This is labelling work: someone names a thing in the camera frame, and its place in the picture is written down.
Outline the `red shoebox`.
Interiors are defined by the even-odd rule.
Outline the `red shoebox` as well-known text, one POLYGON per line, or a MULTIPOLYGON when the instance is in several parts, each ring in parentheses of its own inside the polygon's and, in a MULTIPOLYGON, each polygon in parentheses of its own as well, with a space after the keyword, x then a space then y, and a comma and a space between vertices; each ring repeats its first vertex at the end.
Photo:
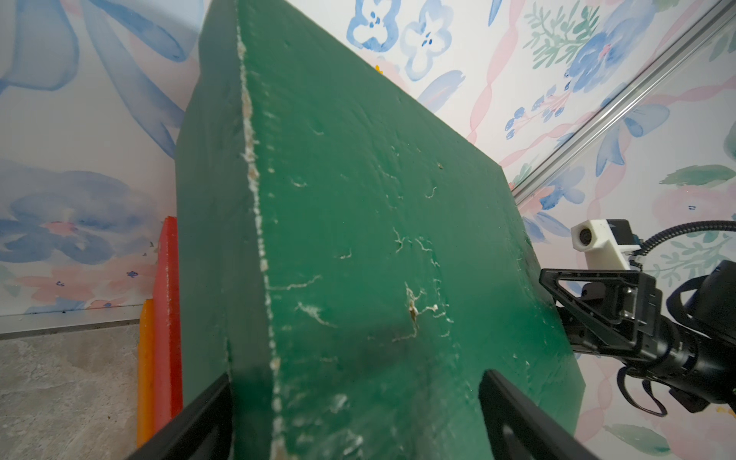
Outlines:
POLYGON ((183 408, 177 221, 165 218, 153 288, 153 421, 163 429, 183 408))

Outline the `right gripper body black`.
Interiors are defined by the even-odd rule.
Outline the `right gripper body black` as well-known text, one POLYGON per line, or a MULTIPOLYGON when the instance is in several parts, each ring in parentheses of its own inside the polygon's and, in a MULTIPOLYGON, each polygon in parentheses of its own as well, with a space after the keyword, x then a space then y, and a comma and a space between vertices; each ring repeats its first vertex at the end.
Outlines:
POLYGON ((664 414, 658 399, 639 404, 626 387, 638 379, 646 395, 662 384, 687 411, 699 413, 711 404, 735 406, 735 272, 717 269, 693 278, 664 298, 654 277, 639 275, 636 297, 638 356, 618 360, 621 395, 648 414, 664 414))

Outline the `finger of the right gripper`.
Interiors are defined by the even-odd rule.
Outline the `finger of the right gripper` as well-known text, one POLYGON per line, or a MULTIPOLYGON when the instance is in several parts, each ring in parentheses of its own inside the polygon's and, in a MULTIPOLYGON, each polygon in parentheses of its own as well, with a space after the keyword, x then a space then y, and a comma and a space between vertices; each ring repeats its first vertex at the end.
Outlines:
POLYGON ((540 283, 575 316, 601 322, 636 317, 639 275, 628 270, 543 269, 540 283))
POLYGON ((573 350, 618 360, 638 356, 636 308, 623 304, 559 305, 557 312, 573 350))

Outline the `green shoebox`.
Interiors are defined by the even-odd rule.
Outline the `green shoebox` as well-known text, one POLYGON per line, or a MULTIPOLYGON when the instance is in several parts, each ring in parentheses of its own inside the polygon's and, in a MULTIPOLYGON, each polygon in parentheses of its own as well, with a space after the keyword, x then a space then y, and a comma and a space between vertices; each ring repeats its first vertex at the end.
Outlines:
POLYGON ((578 364, 498 164, 285 1, 215 1, 176 145, 183 394, 235 459, 488 459, 500 371, 567 431, 578 364))

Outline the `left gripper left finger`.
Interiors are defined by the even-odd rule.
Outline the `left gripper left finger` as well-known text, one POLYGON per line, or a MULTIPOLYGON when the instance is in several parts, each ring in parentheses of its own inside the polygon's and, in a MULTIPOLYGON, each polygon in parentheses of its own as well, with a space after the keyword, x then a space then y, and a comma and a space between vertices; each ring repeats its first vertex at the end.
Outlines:
POLYGON ((232 446, 233 399, 223 373, 128 459, 226 460, 232 446))

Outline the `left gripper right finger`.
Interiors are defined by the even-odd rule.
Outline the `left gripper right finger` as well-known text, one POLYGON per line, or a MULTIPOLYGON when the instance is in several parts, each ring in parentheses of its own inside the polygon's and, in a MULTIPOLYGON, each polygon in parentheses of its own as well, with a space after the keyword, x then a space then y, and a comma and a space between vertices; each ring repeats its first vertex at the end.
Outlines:
POLYGON ((485 371, 478 398, 495 460, 595 457, 502 373, 485 371))

